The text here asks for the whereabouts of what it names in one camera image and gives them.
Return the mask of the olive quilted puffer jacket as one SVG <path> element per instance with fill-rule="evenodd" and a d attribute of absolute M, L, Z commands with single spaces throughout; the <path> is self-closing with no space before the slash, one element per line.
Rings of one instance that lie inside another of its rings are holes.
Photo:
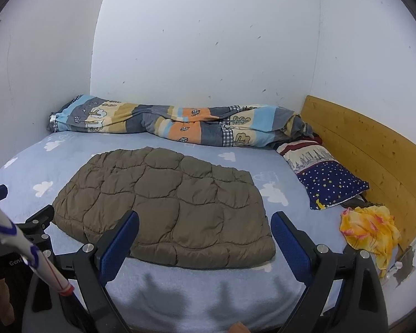
<path fill-rule="evenodd" d="M 249 172 L 165 148 L 113 150 L 86 162 L 53 202 L 54 222 L 94 243 L 134 211 L 135 259 L 189 269 L 251 268 L 276 247 Z"/>

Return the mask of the yellow floral scarf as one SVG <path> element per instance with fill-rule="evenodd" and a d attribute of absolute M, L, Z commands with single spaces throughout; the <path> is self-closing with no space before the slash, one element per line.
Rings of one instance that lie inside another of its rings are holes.
<path fill-rule="evenodd" d="M 340 232 L 353 249 L 363 249 L 376 258 L 379 277 L 384 278 L 401 234 L 395 217 L 384 205 L 346 208 L 341 214 Z"/>

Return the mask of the light blue cloud bedsheet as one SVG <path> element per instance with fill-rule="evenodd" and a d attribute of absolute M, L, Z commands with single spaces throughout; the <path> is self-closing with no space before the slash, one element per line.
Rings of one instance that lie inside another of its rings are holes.
<path fill-rule="evenodd" d="M 310 209 L 306 190 L 285 159 L 271 149 L 205 147 L 140 134 L 55 133 L 21 151 L 5 153 L 1 208 L 21 223 L 54 201 L 60 189 L 92 156 L 111 150 L 163 147 L 215 165 L 248 171 L 267 215 L 282 211 L 311 240 L 343 251 L 341 207 Z M 225 332 L 235 322 L 253 332 L 281 326 L 305 286 L 281 253 L 248 269 L 198 271 L 126 259 L 107 290 L 125 321 L 153 332 Z"/>

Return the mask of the black bag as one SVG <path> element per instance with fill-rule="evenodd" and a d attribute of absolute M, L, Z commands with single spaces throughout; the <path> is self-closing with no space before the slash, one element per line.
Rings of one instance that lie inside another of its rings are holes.
<path fill-rule="evenodd" d="M 340 204 L 343 208 L 366 208 L 370 203 L 361 195 L 356 195 Z"/>

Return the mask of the navy star pillow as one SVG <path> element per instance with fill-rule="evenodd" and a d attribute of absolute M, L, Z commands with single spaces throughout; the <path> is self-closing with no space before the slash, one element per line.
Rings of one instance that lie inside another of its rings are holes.
<path fill-rule="evenodd" d="M 277 148 L 305 187 L 312 210 L 339 205 L 369 190 L 369 183 L 356 177 L 314 140 L 283 143 Z"/>

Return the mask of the wooden headboard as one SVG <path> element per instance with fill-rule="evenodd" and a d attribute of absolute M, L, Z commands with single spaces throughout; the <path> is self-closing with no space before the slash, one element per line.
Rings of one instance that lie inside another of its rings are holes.
<path fill-rule="evenodd" d="M 390 210 L 400 247 L 407 249 L 416 238 L 416 144 L 365 115 L 311 95 L 301 116 L 340 163 L 369 182 L 366 199 Z"/>

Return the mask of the patchwork cartoon blanket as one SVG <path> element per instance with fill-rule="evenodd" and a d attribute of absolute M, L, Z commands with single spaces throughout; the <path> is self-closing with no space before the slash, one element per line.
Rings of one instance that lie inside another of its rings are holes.
<path fill-rule="evenodd" d="M 134 134 L 213 147 L 266 147 L 311 138 L 301 115 L 273 105 L 176 107 L 79 95 L 49 117 L 50 132 Z"/>

